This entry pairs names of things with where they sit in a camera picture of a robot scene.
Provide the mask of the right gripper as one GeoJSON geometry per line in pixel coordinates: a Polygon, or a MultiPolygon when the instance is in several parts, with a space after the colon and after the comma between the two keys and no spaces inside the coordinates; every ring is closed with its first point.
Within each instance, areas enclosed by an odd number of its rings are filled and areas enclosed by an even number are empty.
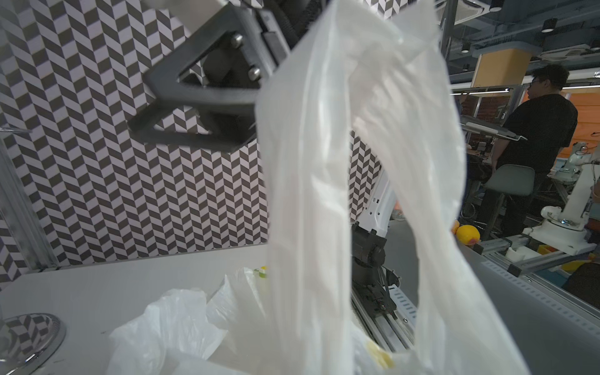
{"type": "Polygon", "coordinates": [[[191,32],[147,70],[155,96],[127,123],[131,137],[232,153],[256,138],[259,91],[309,32],[327,1],[145,1],[166,10],[191,32]],[[202,133],[167,131],[159,122],[175,109],[197,113],[202,133]]]}

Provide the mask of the lemon print plastic bag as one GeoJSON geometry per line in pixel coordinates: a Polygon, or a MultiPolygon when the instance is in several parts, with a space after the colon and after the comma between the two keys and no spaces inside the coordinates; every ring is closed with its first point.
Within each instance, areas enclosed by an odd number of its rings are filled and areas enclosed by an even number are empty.
{"type": "Polygon", "coordinates": [[[256,101],[268,264],[174,289],[110,336],[109,374],[527,374],[456,243],[467,155],[432,1],[328,1],[256,101]],[[417,308],[411,348],[353,291],[417,308]]]}

